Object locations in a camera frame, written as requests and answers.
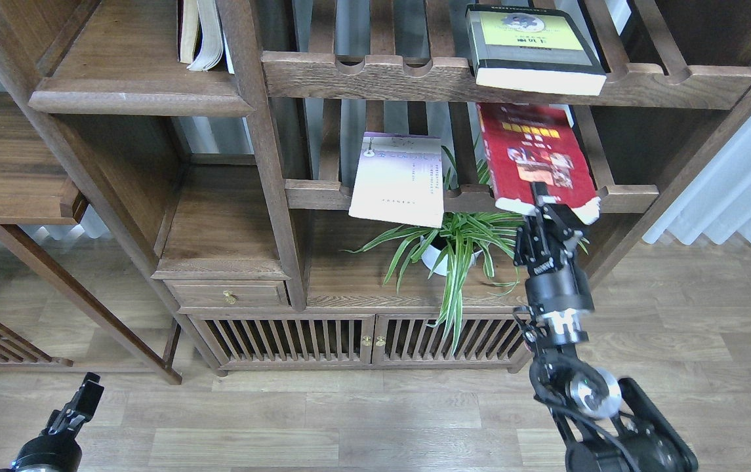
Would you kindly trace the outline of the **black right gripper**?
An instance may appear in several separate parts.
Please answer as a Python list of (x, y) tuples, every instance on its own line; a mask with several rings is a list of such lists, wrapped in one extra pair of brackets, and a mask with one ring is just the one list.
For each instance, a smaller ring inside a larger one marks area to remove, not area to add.
[(587, 275), (577, 266), (586, 225), (570, 207), (551, 203), (545, 182), (531, 182), (534, 213), (524, 217), (514, 246), (514, 265), (525, 266), (527, 305), (534, 319), (571, 310), (593, 313)]

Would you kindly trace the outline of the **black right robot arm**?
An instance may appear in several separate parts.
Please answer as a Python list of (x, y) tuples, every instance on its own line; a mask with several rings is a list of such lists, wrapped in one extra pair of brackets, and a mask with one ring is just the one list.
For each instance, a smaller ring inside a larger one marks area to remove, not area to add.
[(696, 471), (698, 460), (635, 380), (616, 378), (579, 358), (588, 339), (580, 317), (594, 310), (577, 246), (585, 224), (531, 183), (535, 209), (517, 231), (514, 263), (530, 275), (526, 304), (514, 308), (531, 350), (535, 399), (552, 415), (566, 445), (568, 471)]

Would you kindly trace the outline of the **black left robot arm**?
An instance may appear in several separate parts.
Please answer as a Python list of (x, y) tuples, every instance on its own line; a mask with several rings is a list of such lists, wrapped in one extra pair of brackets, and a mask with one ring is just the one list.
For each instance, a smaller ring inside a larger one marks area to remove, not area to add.
[(18, 457), (3, 471), (76, 471), (82, 450), (76, 437), (96, 412), (104, 387), (100, 376), (85, 374), (71, 401), (62, 410), (53, 410), (45, 428), (20, 449)]

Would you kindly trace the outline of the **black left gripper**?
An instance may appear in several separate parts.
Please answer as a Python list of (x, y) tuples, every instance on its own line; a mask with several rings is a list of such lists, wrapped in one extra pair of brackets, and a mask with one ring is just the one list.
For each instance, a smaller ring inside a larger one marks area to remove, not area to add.
[(69, 433), (75, 437), (83, 425), (93, 418), (103, 391), (104, 386), (100, 385), (99, 374), (86, 373), (72, 400), (66, 403), (62, 410), (52, 411), (47, 422), (47, 433)]

